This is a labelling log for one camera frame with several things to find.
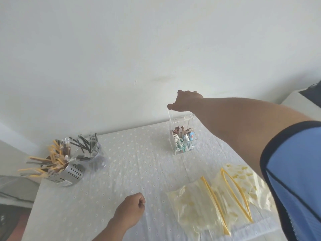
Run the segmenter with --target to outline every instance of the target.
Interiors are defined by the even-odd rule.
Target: fist
[[[129,195],[117,207],[114,221],[125,231],[135,226],[145,211],[146,200],[142,193]]]
[[[197,91],[177,91],[177,98],[173,104],[168,104],[167,108],[174,111],[190,111],[192,106],[199,100],[203,99]]]

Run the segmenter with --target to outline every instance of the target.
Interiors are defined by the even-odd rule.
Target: ziplock bag
[[[200,240],[200,232],[210,230],[216,237],[230,235],[222,210],[206,179],[166,193],[177,222],[191,240]]]
[[[261,209],[271,210],[273,198],[270,189],[250,167],[227,164],[223,169],[241,187],[249,203]]]
[[[223,168],[211,181],[211,188],[217,196],[229,230],[235,225],[241,226],[253,222],[245,194]]]

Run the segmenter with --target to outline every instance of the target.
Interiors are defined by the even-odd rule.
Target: eyelet lace tablecloth
[[[168,140],[168,123],[101,135],[107,153],[106,167],[86,172],[74,186],[56,187],[42,180],[22,241],[91,241],[113,217],[127,195],[141,192],[145,212],[126,240],[187,240],[175,220],[165,192],[204,176],[214,178],[226,163],[245,162],[222,140],[195,121],[197,146],[174,156]],[[276,213],[251,206],[254,224],[232,230],[232,237],[249,240],[280,228]],[[201,240],[212,240],[208,231]]]

